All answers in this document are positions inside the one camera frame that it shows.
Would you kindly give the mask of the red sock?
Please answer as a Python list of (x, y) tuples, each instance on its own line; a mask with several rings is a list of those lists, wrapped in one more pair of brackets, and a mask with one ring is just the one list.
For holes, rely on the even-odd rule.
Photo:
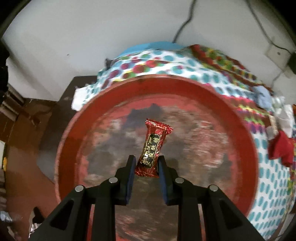
[(278, 131), (278, 135), (269, 141), (268, 158), (270, 160), (281, 159), (281, 164), (290, 167), (294, 158), (293, 138), (289, 138), (284, 131)]

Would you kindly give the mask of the red candy wrapper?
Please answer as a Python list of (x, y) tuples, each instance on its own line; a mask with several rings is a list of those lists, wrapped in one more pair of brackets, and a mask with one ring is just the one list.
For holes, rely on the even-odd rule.
[(165, 138), (173, 131), (173, 127), (165, 123), (146, 119), (147, 134), (144, 147), (135, 168), (135, 174), (140, 177), (158, 178), (158, 157)]

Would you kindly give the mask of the colourful polka dot cloth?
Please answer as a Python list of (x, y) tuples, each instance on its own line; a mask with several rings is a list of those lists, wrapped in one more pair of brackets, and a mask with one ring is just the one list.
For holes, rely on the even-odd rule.
[[(295, 147), (290, 167), (283, 166), (281, 159), (270, 160), (265, 131), (270, 126), (268, 115), (285, 105), (284, 97), (272, 94), (239, 61), (197, 44), (174, 51), (150, 49), (107, 60), (94, 84), (74, 92), (71, 108), (79, 111), (112, 84), (148, 74), (186, 77), (213, 88), (233, 102), (250, 129), (259, 158), (259, 185), (248, 220), (264, 238), (271, 238), (295, 204)], [(256, 104), (254, 86), (264, 86), (269, 91), (271, 109), (262, 109)], [(292, 138), (295, 141), (295, 125)]]

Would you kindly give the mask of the red round tray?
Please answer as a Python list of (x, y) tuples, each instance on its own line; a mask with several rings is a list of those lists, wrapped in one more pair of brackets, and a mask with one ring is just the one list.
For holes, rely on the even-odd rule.
[(69, 122), (48, 240), (262, 240), (256, 147), (230, 102), (171, 75), (111, 85)]

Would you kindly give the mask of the dark brown side table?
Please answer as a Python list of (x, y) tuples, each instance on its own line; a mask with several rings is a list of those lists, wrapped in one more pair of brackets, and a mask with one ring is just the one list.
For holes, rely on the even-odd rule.
[(96, 80), (96, 76), (74, 77), (62, 94), (60, 100), (51, 110), (52, 115), (49, 118), (41, 139), (37, 157), (37, 166), (51, 182), (54, 182), (55, 158), (58, 145), (69, 121), (76, 113), (71, 108), (74, 92), (77, 88), (85, 87), (88, 84), (94, 84)]

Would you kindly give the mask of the white sock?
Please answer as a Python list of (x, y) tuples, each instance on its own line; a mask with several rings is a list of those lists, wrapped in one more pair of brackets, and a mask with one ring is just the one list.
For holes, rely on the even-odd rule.
[(288, 138), (292, 138), (295, 118), (290, 104), (276, 108), (274, 113), (268, 115), (268, 119), (270, 126), (265, 129), (268, 141), (274, 139), (280, 131), (283, 131)]

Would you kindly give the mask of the blue sock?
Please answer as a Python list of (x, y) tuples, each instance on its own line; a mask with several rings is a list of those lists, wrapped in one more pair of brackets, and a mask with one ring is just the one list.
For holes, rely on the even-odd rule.
[(269, 91), (264, 86), (254, 86), (255, 102), (262, 109), (271, 109), (272, 98)]

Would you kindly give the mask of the blue mat under cloth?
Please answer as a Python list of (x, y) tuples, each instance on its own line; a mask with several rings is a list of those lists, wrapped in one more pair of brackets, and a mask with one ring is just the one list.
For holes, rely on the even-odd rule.
[(145, 43), (145, 44), (139, 44), (132, 46), (125, 51), (123, 51), (121, 54), (119, 54), (119, 57), (125, 56), (128, 54), (134, 54), (138, 52), (142, 52), (145, 50), (150, 50), (150, 49), (160, 49), (160, 50), (168, 50), (168, 51), (174, 51), (174, 50), (179, 50), (183, 49), (185, 46), (179, 45), (177, 43), (172, 43), (168, 41), (158, 41), (158, 42), (151, 42), (151, 43)]

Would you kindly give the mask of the white wall socket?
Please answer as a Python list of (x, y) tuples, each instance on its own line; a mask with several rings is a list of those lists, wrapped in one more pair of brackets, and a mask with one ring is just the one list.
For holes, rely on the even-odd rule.
[(288, 66), (291, 55), (292, 54), (287, 50), (280, 49), (272, 44), (269, 45), (265, 52), (265, 56), (270, 59), (287, 78), (295, 77), (295, 74)]

